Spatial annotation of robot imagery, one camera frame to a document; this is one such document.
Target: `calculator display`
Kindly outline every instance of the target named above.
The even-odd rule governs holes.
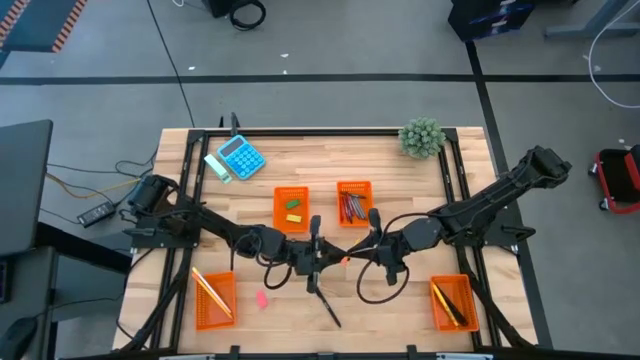
[[[225,146],[224,149],[220,150],[220,153],[222,154],[222,156],[227,157],[231,155],[232,152],[237,150],[242,144],[244,144],[242,138],[237,138],[233,140],[231,144]]]

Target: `blue calculator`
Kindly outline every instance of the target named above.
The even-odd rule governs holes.
[[[218,148],[218,155],[238,178],[247,180],[264,166],[265,160],[242,135],[236,135]]]

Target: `white cable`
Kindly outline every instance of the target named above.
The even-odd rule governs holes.
[[[591,82],[593,82],[593,85],[596,86],[598,91],[600,91],[600,93],[602,94],[602,96],[605,97],[605,99],[609,100],[612,104],[617,105],[617,106],[619,106],[621,108],[625,108],[625,109],[640,109],[640,105],[625,105],[625,104],[621,104],[621,103],[613,100],[612,98],[610,98],[609,95],[607,95],[607,93],[605,93],[604,90],[602,90],[600,85],[598,85],[598,83],[596,82],[596,79],[593,77],[593,67],[591,66],[591,54],[593,54],[593,48],[596,46],[596,41],[598,41],[600,36],[602,34],[604,34],[604,32],[607,31],[607,29],[609,29],[611,27],[611,25],[615,24],[623,16],[627,15],[631,10],[633,10],[633,8],[635,8],[638,4],[640,4],[640,0],[636,1],[626,11],[624,11],[622,14],[618,15],[618,17],[616,17],[610,23],[608,23],[607,26],[605,26],[600,31],[600,33],[598,33],[598,35],[595,37],[595,39],[593,39],[593,42],[591,43],[591,48],[589,49],[589,58],[588,58],[588,60],[589,60],[589,76],[591,76]]]

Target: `pink eraser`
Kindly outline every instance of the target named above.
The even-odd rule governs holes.
[[[258,302],[258,306],[260,307],[260,309],[264,309],[269,305],[267,295],[262,290],[256,293],[256,301]]]

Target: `red cart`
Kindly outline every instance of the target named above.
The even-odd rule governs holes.
[[[601,210],[614,214],[640,210],[640,145],[631,150],[600,151],[589,174],[598,177],[604,190]]]

